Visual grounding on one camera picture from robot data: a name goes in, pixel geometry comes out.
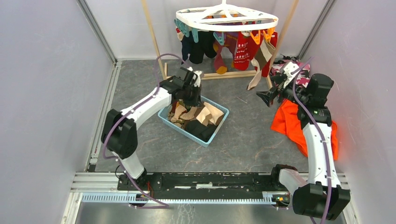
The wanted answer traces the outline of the cream white sock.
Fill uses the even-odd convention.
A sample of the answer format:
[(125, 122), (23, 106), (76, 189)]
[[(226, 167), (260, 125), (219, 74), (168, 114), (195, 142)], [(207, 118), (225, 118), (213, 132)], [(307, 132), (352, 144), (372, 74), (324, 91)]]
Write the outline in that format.
[(260, 45), (260, 48), (257, 50), (254, 58), (251, 60), (251, 64), (256, 68), (256, 73), (255, 73), (255, 76), (252, 78), (252, 80), (249, 82), (249, 84), (247, 86), (247, 91), (252, 90), (259, 84), (261, 77), (262, 77), (262, 69), (263, 69), (264, 65), (266, 64), (264, 55), (261, 50), (261, 45)]

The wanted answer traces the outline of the red white patterned sock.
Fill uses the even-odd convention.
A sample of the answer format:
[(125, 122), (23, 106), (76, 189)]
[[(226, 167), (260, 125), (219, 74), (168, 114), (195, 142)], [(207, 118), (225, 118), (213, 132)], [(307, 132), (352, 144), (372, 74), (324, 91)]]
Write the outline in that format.
[(253, 52), (256, 49), (256, 42), (250, 33), (238, 32), (238, 38), (235, 45), (233, 56), (233, 65), (237, 70), (246, 70), (249, 67), (250, 60), (254, 57)]

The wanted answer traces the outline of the red santa pattern sock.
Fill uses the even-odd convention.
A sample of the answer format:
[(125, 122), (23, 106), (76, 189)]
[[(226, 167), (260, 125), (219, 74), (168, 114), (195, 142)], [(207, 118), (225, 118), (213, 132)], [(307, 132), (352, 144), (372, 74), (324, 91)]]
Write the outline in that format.
[(278, 33), (275, 31), (271, 35), (271, 39), (269, 42), (263, 41), (261, 45), (261, 50), (264, 55), (266, 64), (264, 65), (262, 69), (262, 77), (267, 77), (269, 73), (269, 66), (270, 66), (270, 60), (275, 52), (276, 45), (277, 45), (277, 39), (278, 39)]

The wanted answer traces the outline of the teal clothespin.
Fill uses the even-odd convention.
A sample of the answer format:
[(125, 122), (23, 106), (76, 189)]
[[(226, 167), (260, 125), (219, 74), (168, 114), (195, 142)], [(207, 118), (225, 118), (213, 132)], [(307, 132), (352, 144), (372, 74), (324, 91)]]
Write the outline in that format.
[(219, 45), (223, 46), (225, 43), (225, 33), (224, 32), (214, 32), (213, 36)]
[(194, 42), (195, 42), (195, 43), (198, 43), (198, 42), (199, 42), (198, 29), (196, 29), (196, 28), (191, 28), (191, 34), (192, 34), (192, 37), (193, 37)]

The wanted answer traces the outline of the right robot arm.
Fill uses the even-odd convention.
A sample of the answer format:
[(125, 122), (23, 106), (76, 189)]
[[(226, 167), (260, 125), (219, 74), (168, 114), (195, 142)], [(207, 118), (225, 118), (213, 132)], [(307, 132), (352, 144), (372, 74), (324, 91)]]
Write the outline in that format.
[(321, 223), (335, 220), (351, 200), (350, 190), (343, 189), (334, 165), (331, 144), (332, 118), (326, 107), (334, 81), (327, 75), (313, 74), (306, 87), (297, 86), (285, 74), (271, 77), (273, 87), (258, 91), (267, 106), (279, 96), (297, 105), (297, 118), (307, 145), (309, 172), (304, 180), (292, 166), (277, 164), (270, 177), (275, 190), (286, 188), (290, 205), (298, 215), (319, 218)]

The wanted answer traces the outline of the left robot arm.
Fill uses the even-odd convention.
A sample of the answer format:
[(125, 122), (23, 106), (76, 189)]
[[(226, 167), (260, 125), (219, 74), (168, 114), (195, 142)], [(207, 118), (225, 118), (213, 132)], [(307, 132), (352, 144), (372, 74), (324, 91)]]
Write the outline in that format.
[(129, 177), (129, 184), (135, 190), (143, 189), (147, 178), (143, 173), (137, 153), (137, 131), (140, 126), (161, 109), (182, 100), (188, 106), (201, 105), (201, 78), (203, 72), (179, 68), (176, 75), (160, 81), (151, 93), (134, 105), (123, 110), (111, 109), (105, 119), (101, 134), (104, 149), (112, 152)]

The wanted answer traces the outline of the white round sock hanger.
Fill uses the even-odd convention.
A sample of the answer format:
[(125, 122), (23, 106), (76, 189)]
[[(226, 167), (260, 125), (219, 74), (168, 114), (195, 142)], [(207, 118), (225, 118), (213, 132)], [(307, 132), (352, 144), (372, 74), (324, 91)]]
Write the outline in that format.
[(221, 4), (176, 11), (176, 20), (190, 28), (215, 32), (241, 32), (275, 28), (277, 16), (246, 7)]

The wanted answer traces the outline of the pink camouflage cloth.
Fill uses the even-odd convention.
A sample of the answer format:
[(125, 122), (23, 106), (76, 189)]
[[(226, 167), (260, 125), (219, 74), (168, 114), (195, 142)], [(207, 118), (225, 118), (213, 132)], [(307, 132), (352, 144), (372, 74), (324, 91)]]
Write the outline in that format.
[[(281, 74), (281, 68), (287, 62), (294, 62), (294, 63), (297, 63), (299, 66), (303, 65), (302, 62), (295, 62), (295, 61), (291, 61), (291, 60), (280, 60), (273, 64), (273, 66), (270, 70), (270, 76)], [(310, 81), (310, 65), (307, 64), (302, 70), (300, 70), (300, 72), (297, 76), (297, 84), (301, 85), (303, 87), (307, 87), (309, 84), (309, 81)]]

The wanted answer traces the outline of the tan sock in basket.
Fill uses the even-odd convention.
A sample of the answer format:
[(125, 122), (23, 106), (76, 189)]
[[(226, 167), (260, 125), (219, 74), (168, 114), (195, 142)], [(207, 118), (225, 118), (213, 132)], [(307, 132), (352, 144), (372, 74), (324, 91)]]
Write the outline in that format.
[(188, 123), (195, 121), (204, 127), (218, 126), (226, 113), (205, 101), (201, 106), (190, 106), (179, 100), (173, 103), (167, 112), (167, 120), (179, 128), (185, 129)]

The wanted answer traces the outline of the light blue laundry basket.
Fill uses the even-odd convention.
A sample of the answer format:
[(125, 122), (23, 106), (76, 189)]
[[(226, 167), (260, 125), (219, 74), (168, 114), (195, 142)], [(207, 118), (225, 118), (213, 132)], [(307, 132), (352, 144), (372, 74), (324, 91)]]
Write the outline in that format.
[(217, 128), (214, 130), (214, 133), (210, 136), (208, 141), (203, 141), (199, 138), (197, 138), (196, 136), (188, 133), (187, 131), (185, 131), (184, 129), (177, 127), (176, 125), (172, 124), (169, 119), (168, 119), (168, 113), (171, 109), (171, 105), (166, 106), (164, 108), (162, 108), (158, 113), (157, 116), (162, 120), (162, 122), (164, 124), (166, 124), (167, 126), (171, 127), (172, 129), (176, 130), (177, 132), (179, 132), (180, 134), (184, 135), (185, 137), (191, 139), (192, 141), (200, 144), (203, 147), (208, 147), (210, 145), (210, 143), (213, 141), (213, 139), (215, 138), (216, 134), (218, 133), (218, 131), (220, 130), (221, 126), (224, 124), (225, 120), (227, 119), (228, 115), (229, 115), (229, 110), (225, 107), (223, 107), (222, 105), (206, 98), (205, 96), (201, 96), (201, 100), (202, 102), (208, 102), (211, 105), (215, 106), (216, 108), (218, 108), (219, 110), (221, 110), (224, 113), (223, 119), (220, 121), (219, 125), (217, 126)]

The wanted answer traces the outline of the black hanging sock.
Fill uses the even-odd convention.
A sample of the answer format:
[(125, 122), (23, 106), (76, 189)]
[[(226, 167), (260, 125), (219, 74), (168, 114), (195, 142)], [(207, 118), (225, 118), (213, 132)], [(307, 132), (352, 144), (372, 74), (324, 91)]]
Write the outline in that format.
[(198, 31), (198, 42), (194, 42), (192, 32), (190, 32), (189, 37), (184, 36), (181, 40), (182, 59), (189, 60), (193, 64), (200, 64), (204, 56), (214, 58), (217, 55), (213, 48), (214, 42), (212, 31)]

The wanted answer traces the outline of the orange clothespin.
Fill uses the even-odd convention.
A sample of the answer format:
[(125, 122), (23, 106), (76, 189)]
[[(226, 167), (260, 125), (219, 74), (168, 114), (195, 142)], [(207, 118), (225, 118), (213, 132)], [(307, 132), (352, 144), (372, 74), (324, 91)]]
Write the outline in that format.
[(254, 41), (254, 43), (256, 45), (260, 45), (261, 44), (261, 30), (253, 30), (250, 32), (250, 37), (252, 38), (252, 40)]
[(275, 32), (275, 27), (262, 30), (262, 35), (266, 42), (270, 42), (274, 32)]

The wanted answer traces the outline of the beige red cuffed sock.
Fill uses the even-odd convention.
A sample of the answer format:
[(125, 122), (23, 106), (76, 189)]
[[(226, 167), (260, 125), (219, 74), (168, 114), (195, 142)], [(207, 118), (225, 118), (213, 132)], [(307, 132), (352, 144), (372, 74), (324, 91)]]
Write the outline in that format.
[(182, 31), (179, 28), (176, 28), (176, 33), (177, 33), (177, 38), (179, 41), (182, 41), (185, 35), (182, 33)]

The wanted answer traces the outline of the purple striped hanging sock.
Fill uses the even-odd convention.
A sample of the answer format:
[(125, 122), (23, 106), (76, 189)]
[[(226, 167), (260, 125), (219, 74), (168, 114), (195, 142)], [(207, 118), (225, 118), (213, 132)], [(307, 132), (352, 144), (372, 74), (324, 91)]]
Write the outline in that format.
[(215, 56), (214, 59), (214, 68), (217, 74), (222, 75), (226, 73), (228, 70), (228, 67), (226, 66), (221, 54), (224, 48), (227, 48), (231, 52), (232, 54), (231, 68), (234, 68), (233, 59), (234, 59), (236, 44), (237, 44), (237, 36), (231, 34), (227, 34), (225, 36), (225, 42), (223, 45), (221, 45), (217, 40), (215, 40), (213, 44), (213, 49), (215, 50), (217, 55)]

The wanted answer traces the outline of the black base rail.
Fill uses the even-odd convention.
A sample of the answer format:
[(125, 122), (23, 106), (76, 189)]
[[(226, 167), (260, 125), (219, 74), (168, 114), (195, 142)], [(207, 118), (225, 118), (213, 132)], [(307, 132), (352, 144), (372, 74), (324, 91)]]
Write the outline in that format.
[(290, 194), (274, 175), (259, 172), (154, 172), (142, 175), (136, 184), (157, 200), (261, 199), (264, 193)]

